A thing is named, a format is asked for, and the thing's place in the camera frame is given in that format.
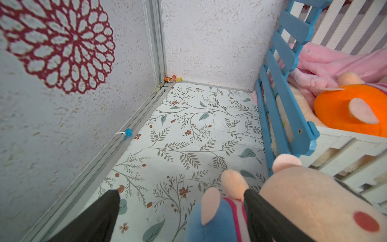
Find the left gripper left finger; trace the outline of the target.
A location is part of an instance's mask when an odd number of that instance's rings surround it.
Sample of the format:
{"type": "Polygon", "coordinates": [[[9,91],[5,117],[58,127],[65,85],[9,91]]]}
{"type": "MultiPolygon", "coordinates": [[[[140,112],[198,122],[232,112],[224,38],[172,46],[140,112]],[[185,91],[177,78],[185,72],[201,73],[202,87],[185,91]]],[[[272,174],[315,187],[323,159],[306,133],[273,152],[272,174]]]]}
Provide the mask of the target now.
{"type": "Polygon", "coordinates": [[[49,241],[109,242],[119,210],[119,192],[109,190],[49,241]]]}

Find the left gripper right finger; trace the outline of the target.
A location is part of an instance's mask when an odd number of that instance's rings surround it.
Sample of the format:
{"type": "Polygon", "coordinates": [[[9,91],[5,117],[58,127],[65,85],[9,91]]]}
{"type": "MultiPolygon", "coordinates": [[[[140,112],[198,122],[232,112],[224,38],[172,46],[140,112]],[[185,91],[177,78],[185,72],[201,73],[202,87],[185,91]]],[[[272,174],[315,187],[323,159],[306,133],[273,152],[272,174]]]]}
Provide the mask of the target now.
{"type": "Polygon", "coordinates": [[[244,206],[252,242],[313,241],[256,191],[245,191],[244,206]]]}

